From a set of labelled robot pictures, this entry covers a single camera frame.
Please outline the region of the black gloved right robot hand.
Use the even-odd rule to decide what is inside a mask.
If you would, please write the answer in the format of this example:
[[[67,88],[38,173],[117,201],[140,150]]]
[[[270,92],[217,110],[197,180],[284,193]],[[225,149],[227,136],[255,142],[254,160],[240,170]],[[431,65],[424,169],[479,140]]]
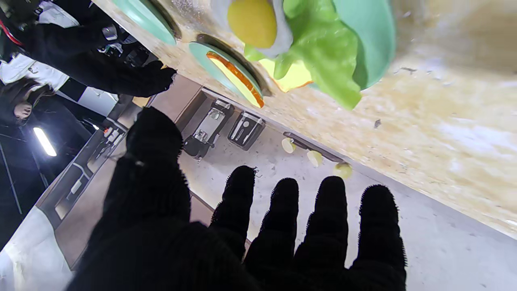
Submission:
[[[30,58],[47,64],[83,85],[118,95],[150,97],[173,83],[176,70],[159,60],[129,67],[98,51],[109,41],[105,24],[63,28],[53,23],[28,26],[17,38]]]

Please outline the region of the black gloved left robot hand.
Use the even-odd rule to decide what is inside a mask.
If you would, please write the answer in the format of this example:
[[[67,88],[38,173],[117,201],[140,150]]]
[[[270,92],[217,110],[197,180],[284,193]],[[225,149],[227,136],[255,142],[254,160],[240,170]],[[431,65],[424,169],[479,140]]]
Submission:
[[[349,225],[341,177],[321,182],[299,247],[299,187],[290,177],[279,180],[260,232],[246,249],[253,168],[231,173],[205,226],[190,221],[176,124],[156,108],[144,108],[126,146],[68,291],[406,290],[398,208],[387,187],[372,185],[362,194],[358,254],[345,268]]]

